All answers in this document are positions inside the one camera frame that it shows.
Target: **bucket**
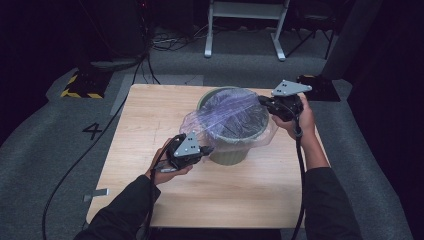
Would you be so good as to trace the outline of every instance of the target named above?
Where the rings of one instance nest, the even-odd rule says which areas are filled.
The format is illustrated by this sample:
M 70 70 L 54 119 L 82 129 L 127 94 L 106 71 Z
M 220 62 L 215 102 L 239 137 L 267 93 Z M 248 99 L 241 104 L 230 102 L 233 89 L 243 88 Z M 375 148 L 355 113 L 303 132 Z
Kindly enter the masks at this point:
M 207 101 L 211 99 L 215 94 L 224 90 L 229 90 L 229 89 L 243 89 L 243 88 L 220 87 L 220 88 L 212 89 L 211 91 L 203 95 L 203 97 L 199 100 L 197 109 L 199 110 L 200 108 L 202 108 L 207 103 Z M 245 90 L 246 93 L 252 93 L 252 91 L 248 89 L 243 89 L 243 90 Z M 247 145 L 251 143 L 253 140 L 255 140 L 259 135 L 261 135 L 265 131 L 265 129 L 267 128 L 268 119 L 269 119 L 269 113 L 266 110 L 266 108 L 262 108 L 259 112 L 259 115 L 260 115 L 261 121 L 259 121 L 258 123 L 256 122 L 254 123 L 254 124 L 258 124 L 259 126 L 255 128 L 254 132 L 246 132 L 246 136 L 242 136 L 240 138 L 234 139 L 234 138 L 225 136 L 225 132 L 223 132 L 222 135 L 215 136 L 216 149 L 219 149 L 220 147 L 223 147 L 223 146 L 225 146 L 225 148 L 228 149 L 228 148 L 231 148 L 232 145 L 235 146 L 236 143 L 237 143 L 237 148 L 240 149 L 240 148 L 243 148 L 243 144 Z M 246 158 L 249 150 L 250 149 L 246 147 L 245 149 L 236 150 L 236 151 L 225 151 L 225 152 L 214 151 L 209 156 L 209 158 L 217 164 L 231 166 L 243 161 Z

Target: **metal stand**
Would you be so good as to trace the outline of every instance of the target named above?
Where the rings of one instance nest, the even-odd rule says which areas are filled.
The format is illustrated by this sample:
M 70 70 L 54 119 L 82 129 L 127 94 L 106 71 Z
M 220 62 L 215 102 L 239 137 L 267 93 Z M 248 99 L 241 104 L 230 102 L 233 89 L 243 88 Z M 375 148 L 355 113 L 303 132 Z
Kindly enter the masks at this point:
M 277 31 L 271 33 L 271 38 L 278 59 L 280 61 L 286 60 L 279 37 L 284 19 L 286 18 L 289 3 L 290 0 L 285 0 L 283 4 L 235 3 L 210 0 L 205 57 L 209 58 L 212 56 L 213 17 L 234 17 L 278 20 Z
M 327 46 L 327 50 L 325 51 L 325 57 L 324 59 L 327 60 L 328 58 L 328 54 L 330 53 L 330 48 L 331 48 L 331 43 L 333 42 L 334 39 L 334 30 L 331 30 L 331 36 L 330 38 L 327 37 L 327 35 L 325 34 L 325 32 L 323 31 L 325 37 L 328 40 L 328 46 Z M 302 44 L 304 42 L 306 42 L 306 40 L 308 40 L 310 37 L 314 36 L 315 37 L 316 31 L 315 32 L 311 32 L 305 39 L 303 39 L 299 44 L 296 45 L 296 47 L 294 47 L 288 54 L 287 57 L 289 57 L 294 51 L 296 51 L 300 46 L 302 46 Z

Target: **table top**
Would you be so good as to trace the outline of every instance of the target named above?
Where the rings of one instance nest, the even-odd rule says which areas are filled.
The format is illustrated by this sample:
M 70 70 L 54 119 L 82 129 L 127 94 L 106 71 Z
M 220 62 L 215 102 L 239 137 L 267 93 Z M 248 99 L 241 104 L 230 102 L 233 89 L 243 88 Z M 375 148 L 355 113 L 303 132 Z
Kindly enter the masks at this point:
M 92 200 L 87 222 L 150 167 L 156 150 L 176 134 L 184 117 L 214 87 L 133 85 Z M 270 96 L 271 89 L 250 89 Z M 253 148 L 239 164 L 204 157 L 185 176 L 161 184 L 151 226 L 293 228 L 301 182 L 295 141 L 279 129 L 267 146 Z

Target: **clear plastic film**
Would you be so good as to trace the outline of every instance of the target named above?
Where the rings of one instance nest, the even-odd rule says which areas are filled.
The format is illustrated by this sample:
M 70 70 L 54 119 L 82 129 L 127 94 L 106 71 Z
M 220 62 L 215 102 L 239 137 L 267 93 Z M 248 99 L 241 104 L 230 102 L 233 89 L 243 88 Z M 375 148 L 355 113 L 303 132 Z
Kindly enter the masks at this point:
M 214 147 L 215 152 L 267 145 L 278 129 L 258 95 L 248 89 L 216 91 L 201 105 L 184 118 L 180 133 L 194 131 L 200 144 Z

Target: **hand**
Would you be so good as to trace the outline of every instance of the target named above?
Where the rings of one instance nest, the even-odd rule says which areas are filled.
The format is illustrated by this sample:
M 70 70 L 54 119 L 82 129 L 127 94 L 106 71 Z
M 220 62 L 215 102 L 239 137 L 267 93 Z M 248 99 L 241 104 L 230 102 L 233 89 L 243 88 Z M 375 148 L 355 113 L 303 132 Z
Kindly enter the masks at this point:
M 168 139 L 165 144 L 163 145 L 163 147 L 159 148 L 156 151 L 156 154 L 153 158 L 152 164 L 150 165 L 149 170 L 147 170 L 147 172 L 144 174 L 146 177 L 148 177 L 150 179 L 150 170 L 153 168 L 153 166 L 156 164 L 157 159 L 159 158 L 160 153 L 162 152 L 162 149 L 166 146 L 166 144 L 168 144 L 168 142 L 171 139 Z M 162 156 L 162 159 L 160 160 L 165 160 L 166 159 L 166 154 L 164 154 Z M 160 171 L 156 171 L 155 174 L 155 185 L 161 184 L 161 183 L 166 183 L 168 181 L 170 181 L 171 179 L 173 179 L 175 176 L 178 175 L 186 175 L 191 169 L 193 169 L 193 165 L 187 166 L 179 171 L 175 171 L 175 172 L 169 172 L 169 173 L 162 173 Z
M 302 131 L 303 131 L 303 137 L 302 137 L 302 140 L 303 140 L 303 138 L 310 138 L 315 136 L 315 118 L 314 118 L 312 109 L 310 108 L 309 103 L 306 100 L 306 97 L 304 95 L 299 95 L 299 97 L 303 104 L 303 111 L 300 114 L 300 121 L 299 121 L 300 127 L 302 128 Z M 296 139 L 294 130 L 293 130 L 295 127 L 294 121 L 284 122 L 283 120 L 281 120 L 279 117 L 275 115 L 273 115 L 271 118 L 272 120 L 274 120 L 277 126 L 286 129 L 291 138 Z

